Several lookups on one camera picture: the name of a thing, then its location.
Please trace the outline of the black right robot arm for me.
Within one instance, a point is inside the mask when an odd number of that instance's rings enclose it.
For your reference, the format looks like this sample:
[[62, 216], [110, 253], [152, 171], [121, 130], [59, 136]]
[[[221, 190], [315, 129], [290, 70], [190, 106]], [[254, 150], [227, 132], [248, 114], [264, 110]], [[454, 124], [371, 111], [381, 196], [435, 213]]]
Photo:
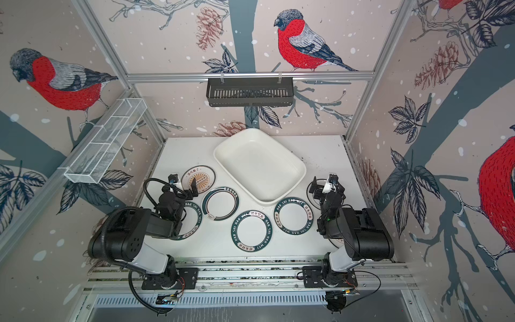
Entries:
[[336, 175], [320, 182], [314, 178], [308, 188], [321, 211], [317, 231], [327, 240], [343, 241], [337, 250], [325, 255], [324, 273], [347, 273], [367, 260], [392, 259], [394, 243], [378, 212], [374, 208], [356, 210], [346, 204], [345, 188]]

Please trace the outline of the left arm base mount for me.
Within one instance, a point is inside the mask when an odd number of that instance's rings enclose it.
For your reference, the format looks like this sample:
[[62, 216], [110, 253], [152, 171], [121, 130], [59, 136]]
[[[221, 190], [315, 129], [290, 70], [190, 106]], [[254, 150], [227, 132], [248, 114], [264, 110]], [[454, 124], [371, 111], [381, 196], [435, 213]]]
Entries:
[[175, 268], [159, 275], [145, 275], [142, 289], [145, 291], [193, 290], [198, 279], [198, 268]]

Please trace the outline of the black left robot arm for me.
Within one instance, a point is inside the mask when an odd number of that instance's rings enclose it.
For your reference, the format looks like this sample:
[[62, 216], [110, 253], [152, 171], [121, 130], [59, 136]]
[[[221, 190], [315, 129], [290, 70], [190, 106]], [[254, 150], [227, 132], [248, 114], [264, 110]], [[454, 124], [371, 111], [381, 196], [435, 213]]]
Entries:
[[147, 245], [144, 239], [178, 237], [186, 202], [198, 197], [197, 181], [181, 189], [173, 177], [167, 181], [148, 178], [143, 190], [154, 208], [125, 207], [111, 212], [91, 238], [87, 253], [91, 258], [142, 275], [170, 275], [173, 258]]

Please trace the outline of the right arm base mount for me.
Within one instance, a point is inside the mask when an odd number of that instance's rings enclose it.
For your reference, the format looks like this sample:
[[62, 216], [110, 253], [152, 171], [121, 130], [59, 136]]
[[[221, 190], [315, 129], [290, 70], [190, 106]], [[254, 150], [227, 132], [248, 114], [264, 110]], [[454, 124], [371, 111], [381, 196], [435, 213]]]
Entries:
[[356, 288], [358, 283], [352, 272], [335, 272], [322, 266], [302, 267], [305, 288]]

